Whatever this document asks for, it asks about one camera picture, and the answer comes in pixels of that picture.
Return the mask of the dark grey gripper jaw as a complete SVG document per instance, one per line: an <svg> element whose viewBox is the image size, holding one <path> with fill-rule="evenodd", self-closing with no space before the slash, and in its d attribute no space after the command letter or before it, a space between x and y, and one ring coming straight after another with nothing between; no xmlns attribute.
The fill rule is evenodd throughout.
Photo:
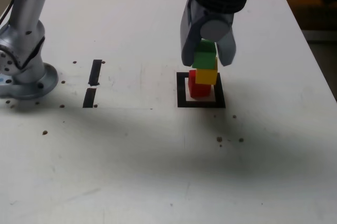
<svg viewBox="0 0 337 224"><path fill-rule="evenodd" d="M191 66L194 62L194 51L198 46L201 35L198 24L188 24L182 20L180 25L181 59L184 66Z"/></svg>

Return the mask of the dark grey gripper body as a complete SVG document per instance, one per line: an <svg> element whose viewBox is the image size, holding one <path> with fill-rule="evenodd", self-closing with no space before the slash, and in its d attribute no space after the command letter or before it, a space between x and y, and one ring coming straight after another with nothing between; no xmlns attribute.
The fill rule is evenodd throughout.
<svg viewBox="0 0 337 224"><path fill-rule="evenodd" d="M201 17L220 17L220 20L224 20L231 26L234 22L234 14L216 13L200 5L196 0L187 0L180 27L190 27L192 23L200 20Z"/></svg>

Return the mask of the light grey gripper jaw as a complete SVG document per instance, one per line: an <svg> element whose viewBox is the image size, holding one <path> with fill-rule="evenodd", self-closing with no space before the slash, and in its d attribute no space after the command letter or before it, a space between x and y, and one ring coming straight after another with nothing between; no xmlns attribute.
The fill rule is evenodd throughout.
<svg viewBox="0 0 337 224"><path fill-rule="evenodd" d="M223 66L232 64L236 43L231 22L210 20L201 27L201 37L216 44L218 57Z"/></svg>

